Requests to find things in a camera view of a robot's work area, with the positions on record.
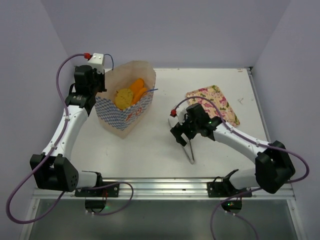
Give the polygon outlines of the metal tongs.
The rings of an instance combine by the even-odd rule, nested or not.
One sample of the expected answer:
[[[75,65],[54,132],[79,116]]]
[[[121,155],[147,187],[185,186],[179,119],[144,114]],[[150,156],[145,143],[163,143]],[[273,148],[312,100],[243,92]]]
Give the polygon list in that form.
[[[171,118],[168,118],[168,125],[170,128],[173,128],[176,125],[176,121],[172,120]],[[193,147],[192,147],[192,142],[191,140],[189,140],[188,138],[184,138],[185,141],[187,142],[187,144],[185,146],[182,146],[182,149],[185,153],[185,155],[188,158],[188,161],[191,165],[195,164],[195,156],[194,156],[194,151],[193,151]]]

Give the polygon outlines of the herb bread slice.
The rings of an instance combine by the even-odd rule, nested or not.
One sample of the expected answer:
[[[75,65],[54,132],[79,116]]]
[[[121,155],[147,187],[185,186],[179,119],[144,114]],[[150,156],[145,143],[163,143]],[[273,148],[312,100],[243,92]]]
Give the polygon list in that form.
[[[133,92],[129,88],[122,88],[116,92],[114,104],[120,110],[124,110],[131,106]]]

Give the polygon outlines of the checkered paper bag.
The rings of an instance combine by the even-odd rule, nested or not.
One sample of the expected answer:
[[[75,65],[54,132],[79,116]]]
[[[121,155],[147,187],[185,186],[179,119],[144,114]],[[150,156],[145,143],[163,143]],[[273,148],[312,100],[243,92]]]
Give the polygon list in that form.
[[[106,92],[96,95],[100,125],[124,139],[151,108],[156,72],[144,60],[133,60],[105,70]]]

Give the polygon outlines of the long ridged orange bread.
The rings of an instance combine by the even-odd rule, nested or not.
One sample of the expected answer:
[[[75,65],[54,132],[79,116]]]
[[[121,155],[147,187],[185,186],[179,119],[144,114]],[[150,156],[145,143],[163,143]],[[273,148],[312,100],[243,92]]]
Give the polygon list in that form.
[[[145,82],[142,78],[138,78],[135,82],[133,82],[129,89],[134,93],[137,94],[141,89],[144,88]]]

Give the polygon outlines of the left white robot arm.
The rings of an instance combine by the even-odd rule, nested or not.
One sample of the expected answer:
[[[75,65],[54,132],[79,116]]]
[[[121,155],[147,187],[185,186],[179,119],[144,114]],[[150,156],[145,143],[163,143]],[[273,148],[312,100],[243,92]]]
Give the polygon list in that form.
[[[86,188],[92,196],[103,193],[100,174],[77,170],[71,163],[71,154],[78,134],[88,119],[97,93],[106,91],[105,70],[102,66],[80,65],[74,71],[74,84],[65,99],[59,125],[41,154],[30,159],[34,179],[39,189],[72,192]]]

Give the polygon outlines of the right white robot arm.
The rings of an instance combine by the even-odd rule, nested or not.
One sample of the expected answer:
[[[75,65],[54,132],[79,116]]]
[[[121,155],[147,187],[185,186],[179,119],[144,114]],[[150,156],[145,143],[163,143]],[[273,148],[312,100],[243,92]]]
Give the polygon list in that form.
[[[182,111],[172,109],[172,118],[177,123],[170,129],[177,143],[185,147],[200,134],[212,141],[227,145],[241,153],[254,163],[254,168],[235,169],[210,184],[220,196],[235,196],[247,188],[261,188],[270,194],[276,193],[296,170],[280,141],[273,143],[259,140],[241,131],[235,131],[232,125],[220,117],[211,118],[204,108],[195,103]]]

